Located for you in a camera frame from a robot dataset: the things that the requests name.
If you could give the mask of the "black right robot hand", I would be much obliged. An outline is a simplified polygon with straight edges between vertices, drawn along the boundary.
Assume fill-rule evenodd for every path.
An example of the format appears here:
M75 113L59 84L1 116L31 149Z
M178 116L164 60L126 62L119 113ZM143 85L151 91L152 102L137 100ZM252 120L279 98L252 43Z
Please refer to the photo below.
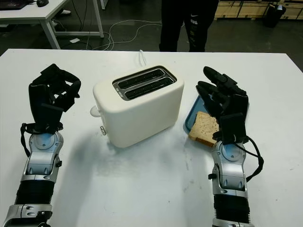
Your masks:
M223 144L244 142L249 108L246 91L239 88L235 80L211 67L205 66L203 73L211 82L199 81L196 89L205 109L218 123L219 129L213 133L213 139Z

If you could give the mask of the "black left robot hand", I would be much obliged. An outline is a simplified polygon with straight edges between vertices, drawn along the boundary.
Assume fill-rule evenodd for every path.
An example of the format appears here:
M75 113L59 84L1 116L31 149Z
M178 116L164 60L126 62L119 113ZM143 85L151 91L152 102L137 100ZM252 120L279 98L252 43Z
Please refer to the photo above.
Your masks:
M29 84L29 101L34 123L27 125L30 134L54 134L63 129L62 113L79 98L81 81L73 74L51 64Z

